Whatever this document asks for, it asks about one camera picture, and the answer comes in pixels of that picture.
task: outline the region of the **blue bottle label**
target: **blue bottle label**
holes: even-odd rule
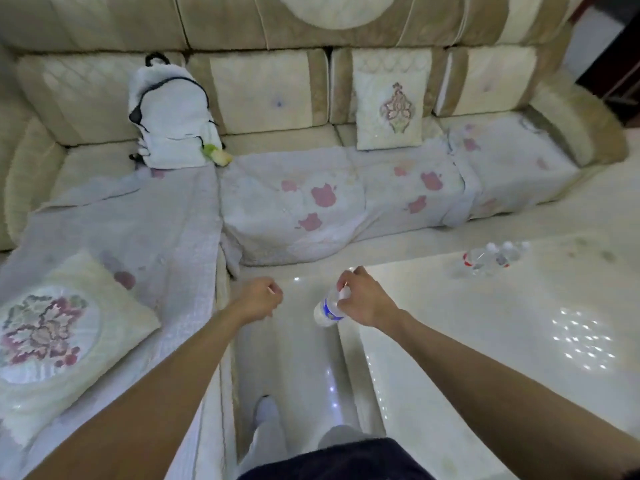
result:
[[[329,318],[329,320],[333,320],[334,322],[338,322],[344,318],[344,317],[337,317],[329,311],[329,307],[326,304],[326,298],[324,299],[323,311],[324,311],[324,316]]]

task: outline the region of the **white backpack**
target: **white backpack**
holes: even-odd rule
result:
[[[145,65],[129,83],[129,120],[142,133],[138,154],[146,165],[198,167],[207,164],[206,156],[228,164],[204,88],[158,52],[148,55]]]

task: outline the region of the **gray pants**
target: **gray pants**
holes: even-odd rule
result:
[[[318,450],[372,438],[374,436],[366,435],[350,426],[335,426],[322,437],[318,443]],[[255,430],[249,452],[238,465],[237,476],[267,463],[288,460],[290,457],[280,421],[276,419],[265,421]]]

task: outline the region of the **person's right hand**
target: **person's right hand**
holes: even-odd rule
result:
[[[337,283],[338,291],[345,285],[350,288],[351,296],[341,299],[338,308],[361,325],[380,328],[392,319],[398,309],[380,283],[363,266],[358,266],[354,272],[342,273]]]

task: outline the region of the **foot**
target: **foot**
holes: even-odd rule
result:
[[[276,404],[275,399],[270,395],[263,395],[255,405],[255,412],[253,413],[253,427],[258,428],[262,423],[270,420],[280,421],[278,405]]]

